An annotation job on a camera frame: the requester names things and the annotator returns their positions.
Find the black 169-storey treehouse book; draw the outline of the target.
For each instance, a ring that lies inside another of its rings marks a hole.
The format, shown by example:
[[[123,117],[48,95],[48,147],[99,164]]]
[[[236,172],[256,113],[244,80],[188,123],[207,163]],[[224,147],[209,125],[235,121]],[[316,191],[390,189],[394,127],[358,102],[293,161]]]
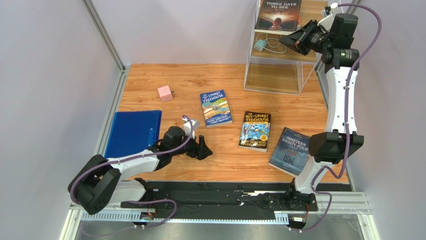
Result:
[[[270,113],[245,111],[238,146],[266,153],[270,139]]]

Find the three days to see book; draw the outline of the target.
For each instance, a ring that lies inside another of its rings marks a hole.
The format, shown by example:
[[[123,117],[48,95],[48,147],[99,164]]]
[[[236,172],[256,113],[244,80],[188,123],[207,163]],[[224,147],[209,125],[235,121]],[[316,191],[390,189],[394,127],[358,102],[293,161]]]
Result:
[[[262,0],[255,32],[289,35],[301,28],[300,0]]]

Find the nineteen eighty-four book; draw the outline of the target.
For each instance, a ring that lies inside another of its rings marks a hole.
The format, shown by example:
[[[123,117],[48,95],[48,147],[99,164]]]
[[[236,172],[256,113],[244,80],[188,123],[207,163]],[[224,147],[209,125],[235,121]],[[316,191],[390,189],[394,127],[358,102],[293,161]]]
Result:
[[[293,177],[303,171],[309,159],[310,137],[285,127],[268,164]]]

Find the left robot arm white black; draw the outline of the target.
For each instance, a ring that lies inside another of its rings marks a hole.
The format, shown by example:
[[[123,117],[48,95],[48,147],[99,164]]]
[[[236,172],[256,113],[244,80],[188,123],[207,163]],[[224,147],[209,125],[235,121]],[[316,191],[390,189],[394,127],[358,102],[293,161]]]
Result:
[[[194,130],[184,131],[170,127],[163,138],[142,152],[116,158],[101,154],[92,156],[68,185],[71,201],[83,207],[90,215],[102,211],[107,205],[129,202],[148,204],[144,200],[148,185],[142,179],[131,177],[158,171],[178,155],[203,160],[213,154],[203,135],[195,137]]]

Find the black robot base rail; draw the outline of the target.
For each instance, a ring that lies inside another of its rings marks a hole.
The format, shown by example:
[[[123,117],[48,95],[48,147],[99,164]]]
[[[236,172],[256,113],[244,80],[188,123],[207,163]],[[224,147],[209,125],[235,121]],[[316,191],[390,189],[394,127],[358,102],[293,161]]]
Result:
[[[195,221],[280,221],[290,212],[291,227],[303,228],[309,213],[318,211],[316,197],[298,193],[291,183],[151,181],[138,204],[120,203],[123,209],[143,209],[158,218]]]

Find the blue file folder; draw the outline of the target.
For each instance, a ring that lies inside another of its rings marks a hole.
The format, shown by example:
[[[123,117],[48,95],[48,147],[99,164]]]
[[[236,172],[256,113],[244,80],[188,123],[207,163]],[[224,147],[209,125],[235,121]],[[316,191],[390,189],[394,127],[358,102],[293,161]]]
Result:
[[[104,157],[129,156],[153,146],[159,139],[161,119],[161,110],[116,112]]]

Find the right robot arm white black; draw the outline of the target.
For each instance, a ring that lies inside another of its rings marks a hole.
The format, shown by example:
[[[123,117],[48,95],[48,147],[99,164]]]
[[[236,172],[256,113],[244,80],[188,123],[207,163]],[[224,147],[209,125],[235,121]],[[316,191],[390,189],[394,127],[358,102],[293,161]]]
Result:
[[[338,13],[329,28],[321,21],[310,20],[301,29],[280,38],[280,43],[306,56],[321,55],[328,84],[328,117],[325,130],[314,134],[309,143],[310,159],[293,180],[292,190],[313,194],[317,184],[332,167],[346,162],[363,144],[357,133],[354,116],[354,88],[362,54],[352,48],[358,17]]]

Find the blue 91-storey treehouse book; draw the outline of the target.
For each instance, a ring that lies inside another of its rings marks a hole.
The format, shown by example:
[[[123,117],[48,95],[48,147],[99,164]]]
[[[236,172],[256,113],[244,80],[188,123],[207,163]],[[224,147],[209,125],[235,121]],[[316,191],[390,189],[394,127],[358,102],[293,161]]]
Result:
[[[223,89],[201,93],[199,96],[207,128],[233,123],[230,106]]]

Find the pink cube power adapter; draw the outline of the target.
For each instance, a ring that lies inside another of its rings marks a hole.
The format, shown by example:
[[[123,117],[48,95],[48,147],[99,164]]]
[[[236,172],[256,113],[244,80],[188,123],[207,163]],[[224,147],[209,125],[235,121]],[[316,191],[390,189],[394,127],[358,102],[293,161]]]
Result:
[[[173,91],[170,89],[168,85],[159,87],[157,89],[157,92],[159,94],[159,98],[162,103],[172,101],[174,99],[173,97]]]

